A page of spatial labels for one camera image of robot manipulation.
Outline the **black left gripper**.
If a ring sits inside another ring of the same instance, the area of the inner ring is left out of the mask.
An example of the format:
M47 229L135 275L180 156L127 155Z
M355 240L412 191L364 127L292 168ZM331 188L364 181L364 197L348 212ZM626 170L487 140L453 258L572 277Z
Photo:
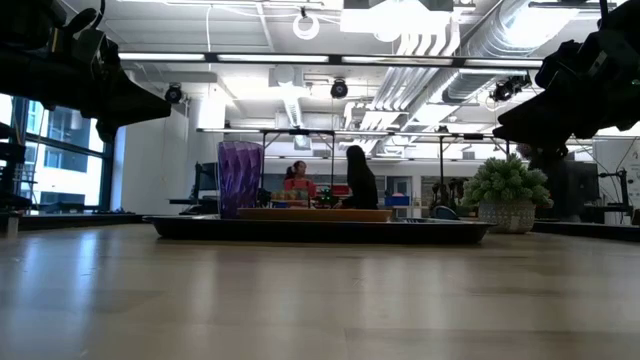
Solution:
M105 144L114 143L120 125L168 117L171 104L120 74L120 66L93 72L64 53L63 28L72 18L61 0L0 0L0 92L102 108L95 128Z

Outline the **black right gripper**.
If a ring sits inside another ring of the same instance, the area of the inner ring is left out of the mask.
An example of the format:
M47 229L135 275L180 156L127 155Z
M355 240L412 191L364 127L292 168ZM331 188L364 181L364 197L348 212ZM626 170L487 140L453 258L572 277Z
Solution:
M543 60L535 97L498 117L497 138L531 145L534 160L560 160L571 137L640 120L640 0L601 15L581 42L566 41ZM552 145L538 147L534 145Z

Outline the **purple faceted plastic cup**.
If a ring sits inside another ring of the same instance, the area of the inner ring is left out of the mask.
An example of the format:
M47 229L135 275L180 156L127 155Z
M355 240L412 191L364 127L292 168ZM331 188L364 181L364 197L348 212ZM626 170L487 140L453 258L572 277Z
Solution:
M219 215L238 218L240 208L254 208L262 175L262 145L247 141L218 144Z

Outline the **black plastic tray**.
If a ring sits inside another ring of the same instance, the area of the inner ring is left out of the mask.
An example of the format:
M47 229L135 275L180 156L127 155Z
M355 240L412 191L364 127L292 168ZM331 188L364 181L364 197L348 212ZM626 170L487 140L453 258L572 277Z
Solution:
M212 216L147 216L170 240L385 245L472 245L490 223L444 219L401 222L217 219Z

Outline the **person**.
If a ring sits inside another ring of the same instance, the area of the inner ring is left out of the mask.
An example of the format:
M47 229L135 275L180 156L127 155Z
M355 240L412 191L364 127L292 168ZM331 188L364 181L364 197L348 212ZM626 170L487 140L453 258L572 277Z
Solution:
M307 165L304 161L298 160L286 170L284 187L289 193L295 195L297 200L302 201L308 207L317 195L315 183L306 177Z
M367 165L366 155L358 145L350 146L346 151L347 185L351 195L339 202L338 208L377 210L378 193L376 178Z
M548 207L542 217L561 222L580 222L580 214L584 208L584 198L580 195L577 176L571 168L571 162L565 157L560 160L534 160L531 157L531 145L520 143L517 151L529 161L538 180L545 178L542 184L534 189L534 200Z

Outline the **green potted plant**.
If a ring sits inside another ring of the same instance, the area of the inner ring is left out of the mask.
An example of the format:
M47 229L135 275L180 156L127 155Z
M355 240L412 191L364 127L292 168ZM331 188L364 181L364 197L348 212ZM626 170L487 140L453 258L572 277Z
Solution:
M545 207L534 200L534 189L544 180L514 154L489 158L464 183L462 202L477 210L481 222L493 224L492 232L524 234L534 226L536 209Z

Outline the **large window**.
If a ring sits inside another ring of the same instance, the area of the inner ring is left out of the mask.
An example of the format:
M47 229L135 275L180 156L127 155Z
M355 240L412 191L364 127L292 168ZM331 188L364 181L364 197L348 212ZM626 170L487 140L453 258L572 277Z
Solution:
M106 206L113 151L96 124L74 109L0 94L0 178L14 172L3 187L30 202L28 214Z

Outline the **black monitor on desk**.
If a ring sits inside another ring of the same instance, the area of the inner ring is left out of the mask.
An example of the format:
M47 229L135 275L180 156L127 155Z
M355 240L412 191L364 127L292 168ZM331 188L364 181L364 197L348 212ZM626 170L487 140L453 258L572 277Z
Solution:
M195 165L195 182L192 190L194 199L200 198L200 193L205 191L218 191L218 164L197 163Z

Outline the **overhead light bar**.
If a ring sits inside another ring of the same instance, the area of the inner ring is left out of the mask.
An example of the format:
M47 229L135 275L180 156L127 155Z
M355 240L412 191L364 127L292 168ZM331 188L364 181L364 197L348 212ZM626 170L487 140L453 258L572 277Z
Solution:
M342 55L214 52L122 52L122 61L207 64L292 64L370 67L430 67L477 69L538 69L538 58L479 58L461 56Z

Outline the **black background rig frame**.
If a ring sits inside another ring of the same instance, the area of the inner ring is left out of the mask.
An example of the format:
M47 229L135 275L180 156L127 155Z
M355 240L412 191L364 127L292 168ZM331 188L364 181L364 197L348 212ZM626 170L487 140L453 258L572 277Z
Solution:
M392 169L392 176L406 176L411 188L410 213L424 215L434 204L456 197L458 183L471 178L489 158L504 159L516 144L489 133L409 133L391 139L375 156Z
M394 131L351 131L351 130L326 130L326 129L307 129L307 128L240 128L240 129L232 129L232 128L197 128L197 132L202 133L221 133L221 134L233 134L233 133L247 133L247 134L257 134L260 133L262 135L262 157L261 157L261 178L260 178L260 186L264 187L264 177L265 177L265 169L266 169L266 149L271 145L271 143L267 142L267 136L269 134L275 134L273 141L279 138L282 134L286 134L289 136L306 136L312 137L317 136L321 140L325 142L325 145L330 149L330 162L331 162L331 179L329 188L333 187L333 178L335 174L335 150L336 150L336 137L340 136L364 136L364 137L378 137L384 138L387 136L395 135Z

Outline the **black aluminium table frame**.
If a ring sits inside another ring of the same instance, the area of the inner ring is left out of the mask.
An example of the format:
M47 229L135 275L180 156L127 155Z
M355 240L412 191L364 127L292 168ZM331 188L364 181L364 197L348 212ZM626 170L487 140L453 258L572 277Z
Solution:
M108 225L128 225L148 223L147 216L134 214L62 214L19 216L17 214L0 215L0 234L7 230L13 220L19 231L39 231L66 228L98 227Z

